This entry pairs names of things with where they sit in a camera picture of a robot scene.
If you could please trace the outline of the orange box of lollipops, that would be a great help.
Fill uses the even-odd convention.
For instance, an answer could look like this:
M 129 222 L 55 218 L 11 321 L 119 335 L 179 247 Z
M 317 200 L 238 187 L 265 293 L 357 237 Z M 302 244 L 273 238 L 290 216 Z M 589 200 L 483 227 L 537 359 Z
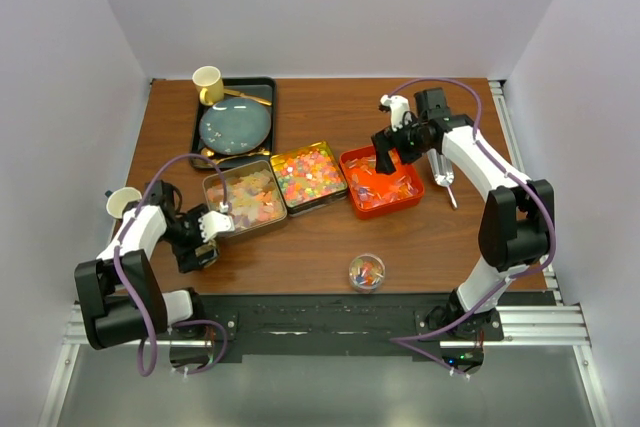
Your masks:
M 425 192 L 412 164 L 402 164 L 395 150 L 390 152 L 395 171 L 379 174 L 376 155 L 369 145 L 340 155 L 339 165 L 347 180 L 355 215 L 369 220 L 417 206 Z

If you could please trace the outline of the silver tin of popsicle candies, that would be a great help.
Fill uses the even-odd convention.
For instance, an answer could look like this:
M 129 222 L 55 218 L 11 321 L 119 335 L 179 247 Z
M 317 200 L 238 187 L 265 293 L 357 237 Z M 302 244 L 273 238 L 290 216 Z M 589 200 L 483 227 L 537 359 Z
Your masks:
M 267 161 L 259 160 L 224 172 L 234 230 L 222 238 L 243 238 L 277 228 L 287 217 L 283 196 Z

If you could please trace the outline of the clear plastic jar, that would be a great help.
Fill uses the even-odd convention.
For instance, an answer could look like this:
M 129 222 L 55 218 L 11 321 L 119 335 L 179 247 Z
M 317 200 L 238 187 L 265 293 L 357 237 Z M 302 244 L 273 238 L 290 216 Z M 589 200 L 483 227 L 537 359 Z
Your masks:
M 355 257 L 348 268 L 351 287 L 361 293 L 378 290 L 386 278 L 383 261 L 376 255 L 365 253 Z

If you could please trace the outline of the metal candy scoop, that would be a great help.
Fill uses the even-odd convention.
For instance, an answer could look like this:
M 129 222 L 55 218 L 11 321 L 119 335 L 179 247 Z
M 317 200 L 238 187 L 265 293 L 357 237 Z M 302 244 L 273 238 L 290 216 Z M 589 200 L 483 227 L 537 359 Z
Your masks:
M 427 158 L 436 185 L 446 190 L 451 206 L 454 210 L 458 209 L 458 203 L 452 190 L 452 184 L 455 180 L 455 174 L 451 162 L 436 149 L 427 152 Z

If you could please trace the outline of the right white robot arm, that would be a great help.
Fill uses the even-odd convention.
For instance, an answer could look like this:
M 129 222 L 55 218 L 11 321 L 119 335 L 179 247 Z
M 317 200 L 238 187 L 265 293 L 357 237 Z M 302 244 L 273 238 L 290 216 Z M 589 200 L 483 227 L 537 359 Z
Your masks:
M 390 124 L 371 137 L 377 173 L 395 172 L 393 154 L 407 165 L 434 152 L 458 167 L 484 201 L 480 258 L 447 303 L 427 315 L 428 330 L 422 336 L 448 332 L 469 339 L 507 287 L 554 254 L 553 187 L 546 180 L 530 179 L 498 154 L 475 120 L 451 112 L 440 88 L 418 92 L 412 100 L 385 94 L 379 109 L 389 113 Z

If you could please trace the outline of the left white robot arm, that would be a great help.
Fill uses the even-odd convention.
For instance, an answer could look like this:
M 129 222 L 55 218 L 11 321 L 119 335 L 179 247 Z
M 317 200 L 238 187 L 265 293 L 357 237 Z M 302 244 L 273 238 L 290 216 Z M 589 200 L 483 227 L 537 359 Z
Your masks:
M 162 241 L 171 246 L 179 271 L 199 271 L 215 262 L 219 251 L 205 242 L 201 218 L 205 204 L 182 212 L 179 190 L 157 181 L 143 207 L 142 194 L 124 187 L 107 198 L 107 212 L 121 221 L 120 229 L 97 258 L 77 265 L 74 280 L 89 344 L 101 350 L 148 337 L 140 308 L 152 327 L 163 334 L 170 327 L 185 339 L 200 337 L 207 315 L 200 296 L 189 287 L 163 293 L 150 259 Z

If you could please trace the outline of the gold tin of gummy candies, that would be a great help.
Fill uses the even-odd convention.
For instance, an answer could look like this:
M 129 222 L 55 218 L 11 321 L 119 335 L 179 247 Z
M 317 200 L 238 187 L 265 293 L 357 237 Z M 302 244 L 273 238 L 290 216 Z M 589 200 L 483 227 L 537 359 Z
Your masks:
M 326 141 L 273 155 L 270 164 L 290 216 L 324 207 L 348 193 L 345 177 Z

